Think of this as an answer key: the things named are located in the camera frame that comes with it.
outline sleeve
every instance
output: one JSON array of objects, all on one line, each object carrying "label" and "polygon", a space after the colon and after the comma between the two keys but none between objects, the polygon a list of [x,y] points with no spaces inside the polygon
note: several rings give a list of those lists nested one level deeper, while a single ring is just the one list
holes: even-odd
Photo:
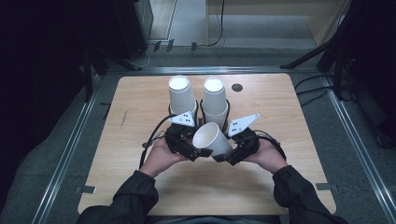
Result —
[{"label": "sleeve", "polygon": [[151,176],[135,171],[119,188],[110,206],[87,208],[78,218],[77,224],[145,223],[147,214],[158,202],[154,183]]},{"label": "sleeve", "polygon": [[318,198],[314,186],[292,166],[278,170],[273,179],[275,200],[280,206],[289,208],[291,224],[347,224],[343,218],[329,212]]}]

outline person's left hand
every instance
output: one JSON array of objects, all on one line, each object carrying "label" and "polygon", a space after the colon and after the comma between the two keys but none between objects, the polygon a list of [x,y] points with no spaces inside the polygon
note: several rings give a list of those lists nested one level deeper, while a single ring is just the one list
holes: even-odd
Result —
[{"label": "person's left hand", "polygon": [[187,159],[180,155],[172,153],[169,146],[166,144],[164,138],[158,139],[152,147],[148,158],[140,168],[140,172],[155,177],[169,167],[180,161],[186,161]]}]

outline hand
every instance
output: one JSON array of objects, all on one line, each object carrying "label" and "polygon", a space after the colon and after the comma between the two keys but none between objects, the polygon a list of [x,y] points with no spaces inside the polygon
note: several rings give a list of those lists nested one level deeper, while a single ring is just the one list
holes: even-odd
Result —
[{"label": "hand", "polygon": [[259,150],[247,157],[245,161],[259,164],[262,169],[271,172],[271,174],[282,167],[288,166],[276,148],[264,139],[260,139]]},{"label": "hand", "polygon": [[152,147],[140,172],[155,177],[173,164],[187,159],[180,154],[172,153],[164,138],[158,139]]}]

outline person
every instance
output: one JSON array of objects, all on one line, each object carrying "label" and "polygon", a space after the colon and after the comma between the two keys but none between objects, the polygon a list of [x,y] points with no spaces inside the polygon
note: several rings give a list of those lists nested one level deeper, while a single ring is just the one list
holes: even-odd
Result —
[{"label": "person", "polygon": [[[172,165],[185,160],[183,156],[172,153],[163,138],[157,140],[141,169],[134,171],[114,195],[113,203],[110,206],[88,207],[78,217],[77,224],[147,223],[148,213],[159,198],[154,187],[154,178]],[[288,165],[269,141],[260,139],[257,153],[250,155],[245,161],[257,163],[273,174],[275,200],[280,206],[289,208],[290,223],[347,223],[343,218],[329,212],[320,202],[313,185]],[[184,222],[179,220],[174,223],[233,222],[221,217],[198,217],[195,220],[189,218]]]}]

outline wooden table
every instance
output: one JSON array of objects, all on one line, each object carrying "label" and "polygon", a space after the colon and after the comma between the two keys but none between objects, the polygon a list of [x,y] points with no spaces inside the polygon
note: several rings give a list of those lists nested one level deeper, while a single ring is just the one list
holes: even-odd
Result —
[{"label": "wooden table", "polygon": [[[209,15],[221,15],[222,0],[206,0],[205,3],[206,44],[209,44]],[[227,0],[224,15],[304,16],[311,35],[320,46],[333,35],[349,3],[350,0]]]},{"label": "wooden table", "polygon": [[[203,97],[209,76],[190,76],[195,98]],[[314,185],[327,183],[302,109],[287,74],[218,76],[225,82],[231,104],[229,119],[255,113],[250,125],[266,131],[284,148],[288,162]],[[78,211],[92,205],[111,204],[120,185],[138,168],[142,144],[167,115],[170,77],[123,77],[117,87],[99,146],[87,179],[94,194],[82,194]],[[238,83],[243,90],[236,92]],[[165,124],[160,130],[166,130]],[[258,165],[240,162],[232,167],[211,158],[180,162],[156,177],[160,201],[151,215],[282,215],[273,196],[272,175]],[[333,213],[329,190],[318,196]]]}]

